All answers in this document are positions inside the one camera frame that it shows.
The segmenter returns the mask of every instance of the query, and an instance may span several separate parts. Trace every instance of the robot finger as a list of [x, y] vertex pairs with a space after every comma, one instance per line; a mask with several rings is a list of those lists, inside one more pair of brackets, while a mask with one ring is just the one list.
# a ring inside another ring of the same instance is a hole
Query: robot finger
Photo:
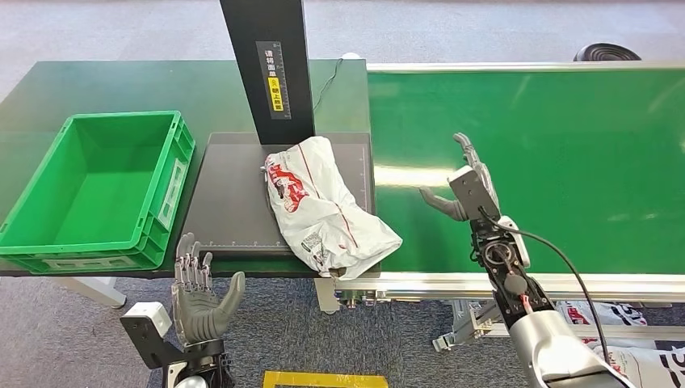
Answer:
[[202, 277], [204, 278], [204, 289], [212, 289], [212, 270], [210, 265], [212, 263], [212, 252], [207, 252], [202, 260]]

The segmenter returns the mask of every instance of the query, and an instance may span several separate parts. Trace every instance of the yellow warning label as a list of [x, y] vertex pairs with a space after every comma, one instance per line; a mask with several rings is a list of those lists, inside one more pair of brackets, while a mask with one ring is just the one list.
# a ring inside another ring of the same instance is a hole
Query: yellow warning label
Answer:
[[276, 386], [320, 386], [330, 388], [388, 388], [383, 376], [356, 376], [354, 374], [275, 372], [264, 373], [263, 388]]
[[280, 84], [277, 77], [269, 77], [269, 91], [271, 92], [271, 104], [275, 111], [283, 111], [283, 100], [280, 98]]

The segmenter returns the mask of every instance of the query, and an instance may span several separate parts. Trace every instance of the black cable wire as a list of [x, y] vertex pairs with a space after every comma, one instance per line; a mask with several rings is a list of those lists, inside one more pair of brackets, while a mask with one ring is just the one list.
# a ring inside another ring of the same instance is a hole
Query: black cable wire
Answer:
[[485, 211], [485, 209], [481, 206], [478, 208], [478, 210], [481, 211], [481, 214], [483, 214], [483, 217], [487, 218], [487, 220], [496, 228], [499, 228], [501, 230], [506, 230], [509, 233], [516, 233], [516, 234], [521, 234], [522, 236], [530, 237], [534, 240], [537, 240], [540, 243], [543, 243], [544, 245], [552, 248], [553, 251], [557, 253], [561, 257], [562, 260], [564, 260], [564, 263], [569, 267], [571, 272], [574, 273], [576, 276], [576, 280], [578, 280], [578, 283], [580, 284], [580, 288], [582, 289], [582, 293], [585, 294], [585, 299], [587, 299], [588, 304], [590, 304], [590, 312], [592, 313], [592, 318], [595, 320], [595, 325], [597, 326], [597, 333], [599, 334], [599, 342], [602, 345], [602, 354], [604, 355], [604, 360], [607, 362], [607, 364], [611, 365], [611, 362], [609, 362], [609, 351], [607, 349], [607, 340], [604, 338], [604, 330], [602, 329], [602, 324], [599, 322], [599, 316], [597, 315], [597, 310], [595, 310], [595, 303], [592, 301], [592, 298], [590, 297], [590, 293], [587, 292], [587, 287], [585, 286], [585, 282], [582, 281], [580, 277], [580, 273], [578, 273], [578, 270], [575, 268], [574, 264], [571, 263], [571, 260], [564, 255], [564, 252], [561, 251], [561, 249], [557, 248], [554, 244], [551, 242], [545, 240], [544, 238], [541, 238], [537, 234], [533, 234], [530, 232], [527, 232], [525, 230], [516, 230], [516, 229], [511, 229], [506, 226], [499, 225], [492, 217], [488, 215], [488, 213]]
[[338, 61], [335, 62], [335, 69], [333, 70], [333, 75], [331, 75], [327, 80], [326, 83], [323, 84], [323, 87], [321, 88], [321, 91], [319, 91], [319, 96], [317, 98], [317, 102], [314, 104], [314, 111], [317, 110], [319, 104], [321, 103], [321, 97], [323, 97], [323, 94], [326, 93], [326, 90], [328, 89], [328, 86], [330, 86], [331, 83], [333, 83], [333, 78], [335, 78], [336, 75], [338, 75], [338, 67], [340, 67], [340, 64], [343, 63], [342, 58], [338, 58]]

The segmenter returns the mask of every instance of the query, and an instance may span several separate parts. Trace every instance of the white plastic bag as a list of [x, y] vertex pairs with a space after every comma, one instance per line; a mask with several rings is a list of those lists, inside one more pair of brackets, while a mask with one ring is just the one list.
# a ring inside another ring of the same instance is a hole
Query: white plastic bag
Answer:
[[[608, 347], [611, 366], [636, 388], [685, 386], [685, 348], [662, 351]], [[601, 347], [595, 353], [602, 357]]]
[[321, 276], [339, 269], [341, 280], [355, 279], [401, 245], [395, 232], [355, 203], [325, 137], [270, 154], [265, 169], [281, 234]]
[[[646, 319], [639, 310], [633, 309], [625, 303], [596, 302], [595, 310], [599, 321], [603, 325], [647, 326]], [[557, 311], [566, 322], [574, 325], [594, 325], [595, 321], [590, 312], [590, 305], [583, 301], [559, 301]], [[590, 348], [599, 346], [598, 338], [583, 338], [582, 342]], [[656, 349], [657, 345], [651, 339], [621, 339], [607, 338], [607, 345], [625, 348]]]

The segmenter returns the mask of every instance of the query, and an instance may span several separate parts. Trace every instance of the green plastic crate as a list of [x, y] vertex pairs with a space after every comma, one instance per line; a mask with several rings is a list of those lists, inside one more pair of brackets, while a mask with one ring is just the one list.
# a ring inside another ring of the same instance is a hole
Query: green plastic crate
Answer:
[[180, 112], [71, 116], [0, 226], [0, 257], [39, 274], [159, 267], [194, 149]]

